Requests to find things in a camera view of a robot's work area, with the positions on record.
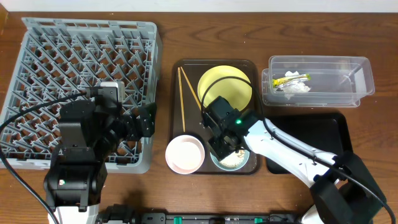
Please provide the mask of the light blue round bowl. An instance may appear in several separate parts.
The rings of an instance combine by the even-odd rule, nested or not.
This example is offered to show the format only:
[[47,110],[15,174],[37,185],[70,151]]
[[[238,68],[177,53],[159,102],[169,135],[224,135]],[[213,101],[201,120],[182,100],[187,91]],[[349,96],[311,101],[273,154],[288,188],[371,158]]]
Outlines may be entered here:
[[250,152],[247,150],[239,150],[233,152],[222,161],[219,161],[213,154],[210,154],[213,163],[220,169],[225,171],[236,171],[247,163],[249,160]]

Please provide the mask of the pink round bowl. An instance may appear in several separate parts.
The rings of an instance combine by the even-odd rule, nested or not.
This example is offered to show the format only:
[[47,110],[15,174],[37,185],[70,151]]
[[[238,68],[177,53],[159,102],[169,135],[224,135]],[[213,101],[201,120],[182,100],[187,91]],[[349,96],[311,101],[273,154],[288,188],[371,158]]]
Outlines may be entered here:
[[165,160],[172,171],[182,175],[192,174],[203,164],[205,148],[198,138],[180,135],[167,145]]

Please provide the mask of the yellow round plate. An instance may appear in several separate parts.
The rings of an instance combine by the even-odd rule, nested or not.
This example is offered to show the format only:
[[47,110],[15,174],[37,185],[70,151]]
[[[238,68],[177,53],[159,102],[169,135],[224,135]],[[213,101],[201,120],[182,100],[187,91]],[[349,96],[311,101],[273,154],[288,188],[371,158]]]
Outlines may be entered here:
[[[208,87],[223,77],[238,77],[249,81],[248,76],[236,67],[220,65],[207,70],[200,78],[197,87],[198,99],[201,101]],[[245,109],[252,97],[252,88],[245,82],[228,78],[215,83],[205,96],[204,106],[208,106],[215,98],[222,96],[228,103],[240,111]]]

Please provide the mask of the wooden chopstick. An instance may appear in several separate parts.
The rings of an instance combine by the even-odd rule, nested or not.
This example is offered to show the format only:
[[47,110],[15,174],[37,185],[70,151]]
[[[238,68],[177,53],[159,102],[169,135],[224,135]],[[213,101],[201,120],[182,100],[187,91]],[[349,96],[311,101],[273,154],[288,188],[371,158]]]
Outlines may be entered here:
[[184,112],[184,103],[183,103],[183,88],[182,88],[182,76],[181,76],[181,68],[178,67],[178,86],[179,86],[179,95],[180,95],[180,107],[181,107],[181,115],[182,115],[182,128],[183,132],[185,132],[185,112]]
[[198,108],[201,109],[200,101],[199,101],[199,99],[198,99],[198,97],[197,97],[197,94],[195,93],[195,91],[194,91],[194,89],[193,89],[193,87],[192,87],[192,84],[190,83],[190,80],[189,80],[188,77],[187,77],[187,74],[185,73],[185,70],[183,69],[183,67],[180,67],[180,69],[181,69],[181,71],[182,71],[182,73],[183,73],[183,75],[184,75],[184,77],[185,77],[185,79],[186,79],[186,82],[187,82],[187,84],[188,84],[188,87],[189,87],[189,89],[190,89],[190,91],[191,91],[191,93],[192,93],[192,95],[193,95],[193,97],[194,97],[194,99],[195,99],[195,101],[196,101],[196,103],[197,103],[197,105],[198,105]]

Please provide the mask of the green orange snack wrapper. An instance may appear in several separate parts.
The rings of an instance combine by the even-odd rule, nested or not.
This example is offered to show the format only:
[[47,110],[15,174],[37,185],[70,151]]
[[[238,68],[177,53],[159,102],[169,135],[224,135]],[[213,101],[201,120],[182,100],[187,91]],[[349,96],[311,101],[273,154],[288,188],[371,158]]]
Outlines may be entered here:
[[309,80],[311,80],[311,76],[309,74],[292,75],[289,77],[273,79],[272,86],[274,88],[281,88],[284,86],[292,85],[293,83],[301,83]]

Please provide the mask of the rice food scraps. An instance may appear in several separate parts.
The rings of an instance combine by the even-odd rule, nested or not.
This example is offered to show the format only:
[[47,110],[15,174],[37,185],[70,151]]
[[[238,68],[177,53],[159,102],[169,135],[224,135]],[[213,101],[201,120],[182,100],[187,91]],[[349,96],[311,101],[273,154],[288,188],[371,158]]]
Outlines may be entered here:
[[220,166],[225,169],[238,169],[246,163],[249,153],[246,150],[233,152],[220,161]]

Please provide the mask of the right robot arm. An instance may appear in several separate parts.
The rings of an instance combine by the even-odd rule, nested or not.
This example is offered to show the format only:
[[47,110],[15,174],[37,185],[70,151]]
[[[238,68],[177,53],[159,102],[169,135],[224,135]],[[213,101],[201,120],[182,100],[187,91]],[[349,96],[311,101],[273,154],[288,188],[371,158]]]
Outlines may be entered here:
[[364,162],[351,151],[322,151],[283,132],[253,110],[240,112],[219,96],[201,108],[211,129],[208,144],[218,160],[246,149],[277,163],[310,190],[313,205],[299,223],[371,223],[390,208]]

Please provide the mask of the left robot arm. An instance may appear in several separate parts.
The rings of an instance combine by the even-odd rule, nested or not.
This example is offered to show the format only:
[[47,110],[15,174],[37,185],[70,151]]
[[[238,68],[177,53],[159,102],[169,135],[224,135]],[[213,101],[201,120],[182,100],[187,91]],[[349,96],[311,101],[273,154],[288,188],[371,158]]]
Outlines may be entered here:
[[106,158],[122,141],[149,138],[157,105],[122,115],[113,100],[76,100],[62,106],[62,142],[52,153],[44,179],[46,202],[57,223],[95,223],[107,169]]

